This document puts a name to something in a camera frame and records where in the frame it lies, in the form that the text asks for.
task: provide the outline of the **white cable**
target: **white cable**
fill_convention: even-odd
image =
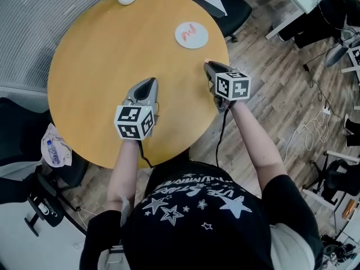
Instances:
[[[318,118],[318,116],[320,115],[320,113],[322,113],[322,118],[323,118],[321,123],[317,120],[317,118]],[[310,129],[308,128],[308,125],[309,125],[311,122],[313,123],[315,130],[316,130],[317,133],[319,134],[319,138],[320,138],[321,143],[324,144],[325,141],[326,141],[326,139],[327,139],[327,136],[329,135],[329,120],[330,120],[330,116],[331,116],[331,113],[330,113],[330,115],[329,115],[329,117],[328,117],[328,120],[327,120],[327,124],[326,124],[327,133],[326,133],[326,136],[325,136],[325,139],[324,139],[324,140],[321,139],[320,132],[319,132],[319,130],[318,130],[318,129],[316,128],[316,126],[315,126],[315,122],[316,122],[320,127],[322,127],[322,126],[324,125],[324,122],[325,122],[325,114],[324,114],[324,112],[323,112],[322,110],[316,115],[315,118],[313,118],[313,119],[311,119],[309,122],[307,122],[307,124],[300,124],[300,125],[294,130],[294,132],[293,132],[292,135],[291,135],[291,139],[290,139],[290,141],[289,141],[289,143],[287,144],[287,147],[286,147],[285,159],[283,160],[283,162],[285,163],[285,161],[286,161],[287,151],[289,150],[289,146],[290,146],[291,141],[292,141],[293,138],[294,138],[295,132],[297,132],[298,134],[301,134],[301,133],[306,129],[305,148],[306,148],[307,151],[311,151],[311,149],[313,148],[313,145],[314,145],[314,134],[313,134],[313,133],[310,131]],[[311,138],[312,138],[310,148],[308,148],[308,145],[307,145],[308,132],[311,134]]]
[[[85,212],[88,212],[88,213],[90,213],[90,214],[93,214],[93,215],[97,215],[97,214],[95,214],[95,213],[93,213],[93,212],[91,212],[91,211],[88,211],[88,210],[86,210],[86,209],[84,209],[84,208],[80,208],[81,210],[84,210]],[[84,226],[85,226],[85,228],[87,229],[88,227],[86,226],[86,224],[85,224],[85,222],[84,222],[84,220],[83,220],[83,218],[81,218],[81,216],[80,216],[80,212],[78,212],[78,215],[79,215],[79,218],[80,218],[80,220],[83,222],[83,224],[84,224]]]
[[[90,213],[90,214],[93,214],[93,215],[95,215],[95,216],[97,215],[97,214],[95,214],[95,213],[93,213],[93,212],[91,212],[91,211],[88,211],[88,210],[84,209],[84,208],[81,208],[81,207],[80,207],[80,209],[81,209],[81,210],[84,210],[85,212],[88,212],[88,213]]]
[[[84,222],[83,218],[81,218],[81,216],[80,216],[80,212],[78,212],[78,215],[79,215],[79,218],[81,219],[81,221],[83,222],[83,224],[84,224],[85,228],[87,229],[88,227],[86,226],[86,224],[85,224],[85,222]]]

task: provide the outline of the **person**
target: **person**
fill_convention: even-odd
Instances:
[[[191,161],[184,152],[154,168],[144,199],[133,208],[139,147],[125,139],[110,178],[107,211],[88,223],[81,270],[97,269],[101,253],[119,243],[130,269],[319,268],[323,246],[315,217],[276,145],[243,102],[231,111],[262,199],[221,168]]]
[[[282,41],[293,38],[299,48],[334,37],[341,38],[341,30],[360,26],[360,0],[322,0],[309,14],[302,14],[279,31]]]
[[[345,146],[360,146],[360,124],[352,122],[346,114],[344,128],[350,132],[350,135],[346,136]]]

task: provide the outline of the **red marking on plate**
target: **red marking on plate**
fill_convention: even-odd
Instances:
[[[186,35],[190,36],[190,34],[188,32],[182,32],[181,33],[181,36],[182,36],[182,39],[186,42]]]
[[[194,26],[192,26],[192,24],[190,23],[190,31],[189,33],[195,34],[196,33],[196,28]]]

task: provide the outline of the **orange object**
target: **orange object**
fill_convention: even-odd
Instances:
[[[355,200],[351,199],[343,212],[343,219],[347,219],[355,208]]]

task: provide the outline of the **table leg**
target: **table leg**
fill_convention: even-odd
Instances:
[[[299,18],[303,14],[303,10],[298,9],[295,13],[289,15],[284,22],[280,23],[279,26],[275,27],[269,34],[265,36],[266,39],[272,38],[274,35],[276,35],[280,30],[284,29],[286,26],[288,26],[291,22],[293,22],[295,19]]]
[[[341,70],[341,73],[347,73],[347,72],[356,71],[356,70],[360,70],[360,65],[354,66],[354,67],[349,67],[349,68],[344,68]]]

